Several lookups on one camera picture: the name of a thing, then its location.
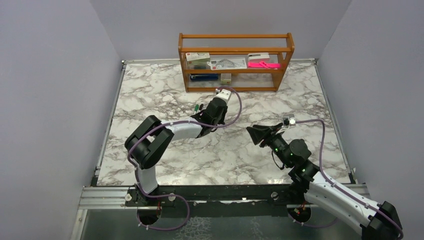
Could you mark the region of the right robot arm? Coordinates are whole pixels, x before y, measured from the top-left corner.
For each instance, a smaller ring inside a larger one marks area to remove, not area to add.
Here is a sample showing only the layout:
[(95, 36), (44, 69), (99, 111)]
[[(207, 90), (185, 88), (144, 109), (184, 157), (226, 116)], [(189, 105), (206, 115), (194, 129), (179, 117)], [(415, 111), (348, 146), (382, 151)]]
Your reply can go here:
[(350, 226), (363, 240), (401, 240), (402, 224), (396, 208), (389, 202), (378, 203), (331, 178), (322, 167), (310, 161), (311, 151), (303, 139), (286, 142), (284, 123), (253, 125), (246, 128), (254, 145), (269, 147), (285, 168), (290, 168), (289, 199), (304, 200), (328, 211)]

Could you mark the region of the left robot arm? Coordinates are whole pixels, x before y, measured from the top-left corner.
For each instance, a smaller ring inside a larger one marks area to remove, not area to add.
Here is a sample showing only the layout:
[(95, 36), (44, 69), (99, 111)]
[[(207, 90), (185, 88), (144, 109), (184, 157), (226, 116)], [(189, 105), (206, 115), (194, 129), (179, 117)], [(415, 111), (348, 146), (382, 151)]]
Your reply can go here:
[(161, 121), (148, 116), (125, 141), (129, 162), (135, 167), (136, 185), (141, 188), (138, 199), (144, 205), (157, 200), (156, 164), (172, 141), (196, 139), (208, 135), (223, 125), (229, 97), (215, 96), (205, 109), (187, 120)]

